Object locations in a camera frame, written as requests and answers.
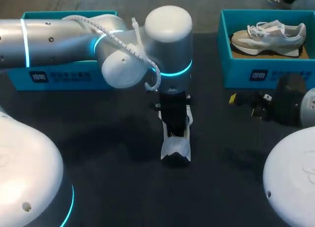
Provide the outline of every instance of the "black table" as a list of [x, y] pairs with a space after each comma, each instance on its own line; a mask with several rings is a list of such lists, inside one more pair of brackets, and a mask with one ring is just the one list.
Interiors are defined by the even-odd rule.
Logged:
[[162, 123], [143, 83], [104, 92], [16, 92], [0, 75], [0, 103], [50, 137], [75, 186], [85, 227], [284, 227], [263, 185], [271, 149], [295, 129], [228, 105], [216, 33], [194, 35], [192, 162], [160, 162]]

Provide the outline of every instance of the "yellow connector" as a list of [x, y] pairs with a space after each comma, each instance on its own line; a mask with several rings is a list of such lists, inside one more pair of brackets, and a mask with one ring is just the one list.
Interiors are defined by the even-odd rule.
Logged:
[[236, 97], [236, 93], [233, 94], [231, 97], [230, 97], [230, 101], [228, 102], [229, 104], [233, 104], [234, 103], [234, 100], [235, 100], [235, 97]]

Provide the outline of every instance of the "cable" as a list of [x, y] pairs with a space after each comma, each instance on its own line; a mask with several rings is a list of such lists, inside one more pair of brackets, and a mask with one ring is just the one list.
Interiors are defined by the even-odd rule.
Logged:
[[142, 42], [141, 39], [138, 38], [140, 37], [139, 32], [137, 33], [136, 31], [136, 35], [139, 34], [139, 36], [137, 36], [137, 41], [139, 44], [139, 47], [142, 48], [140, 49], [140, 54], [138, 54], [137, 52], [135, 52], [133, 49], [131, 49], [130, 47], [128, 47], [126, 44], [124, 44], [121, 40], [119, 40], [115, 35], [113, 35], [112, 33], [110, 33], [108, 30], [106, 30], [104, 27], [102, 27], [101, 25], [93, 22], [91, 19], [80, 16], [80, 15], [70, 15], [67, 16], [65, 18], [63, 18], [63, 20], [81, 20], [84, 22], [87, 22], [91, 25], [93, 25], [94, 27], [96, 27], [97, 29], [99, 29], [100, 31], [102, 31], [103, 33], [105, 33], [106, 35], [108, 35], [112, 40], [114, 40], [117, 44], [119, 44], [121, 47], [123, 47], [124, 49], [126, 49], [129, 53], [131, 53], [133, 56], [141, 59], [145, 64], [149, 63], [156, 71], [156, 75], [157, 75], [157, 81], [155, 83], [154, 86], [150, 86], [148, 82], [145, 83], [145, 88], [148, 91], [155, 91], [156, 89], [158, 89], [158, 87], [161, 84], [161, 72], [159, 70], [159, 67], [157, 66], [156, 63], [154, 63], [152, 60], [148, 59], [148, 57], [146, 56], [146, 54], [144, 53], [143, 50], [143, 46], [142, 46]]

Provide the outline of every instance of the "cyan light strip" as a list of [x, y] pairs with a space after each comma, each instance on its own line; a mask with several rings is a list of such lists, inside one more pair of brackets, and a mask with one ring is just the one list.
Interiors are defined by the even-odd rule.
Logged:
[[67, 215], [67, 217], [65, 218], [65, 220], [63, 221], [63, 223], [62, 223], [62, 225], [60, 227], [64, 227], [65, 224], [67, 223], [67, 221], [68, 221], [68, 219], [70, 217], [70, 214], [72, 212], [73, 204], [74, 204], [74, 188], [73, 188], [73, 185], [72, 185], [72, 203], [71, 203], [68, 215]]
[[21, 27], [24, 39], [24, 48], [25, 48], [25, 66], [26, 68], [30, 67], [30, 53], [29, 53], [29, 43], [28, 43], [28, 32], [26, 30], [24, 19], [21, 19]]
[[[116, 33], [116, 32], [123, 32], [123, 30], [113, 30], [113, 31], [110, 31], [110, 33]], [[100, 37], [98, 38], [98, 40], [95, 42], [94, 48], [93, 48], [94, 54], [95, 54], [95, 49], [96, 49], [97, 44], [98, 44], [98, 43], [103, 39], [103, 37], [105, 37], [105, 36], [106, 36], [106, 34], [103, 34], [103, 35], [100, 36]]]
[[181, 75], [181, 74], [185, 73], [191, 67], [191, 65], [192, 65], [192, 60], [191, 60], [190, 64], [185, 69], [183, 69], [182, 71], [179, 71], [177, 73], [162, 73], [161, 72], [161, 75], [165, 76], [165, 77], [175, 77], [175, 76], [178, 76], [178, 75]]

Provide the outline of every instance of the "blue shoe box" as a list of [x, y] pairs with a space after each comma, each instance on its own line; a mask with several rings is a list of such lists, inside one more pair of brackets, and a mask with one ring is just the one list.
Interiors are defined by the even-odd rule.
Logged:
[[[62, 19], [69, 15], [91, 18], [116, 11], [51, 11], [26, 12], [22, 19]], [[8, 76], [18, 91], [108, 90], [96, 61], [80, 61], [65, 65], [15, 68]]]
[[[272, 58], [258, 59], [251, 56], [234, 58], [230, 36], [247, 25], [279, 20], [285, 25], [306, 25], [305, 50], [309, 59]], [[308, 88], [315, 87], [315, 12], [294, 10], [222, 10], [218, 30], [218, 51], [221, 60], [223, 83], [226, 88], [274, 89], [279, 77], [299, 73]]]

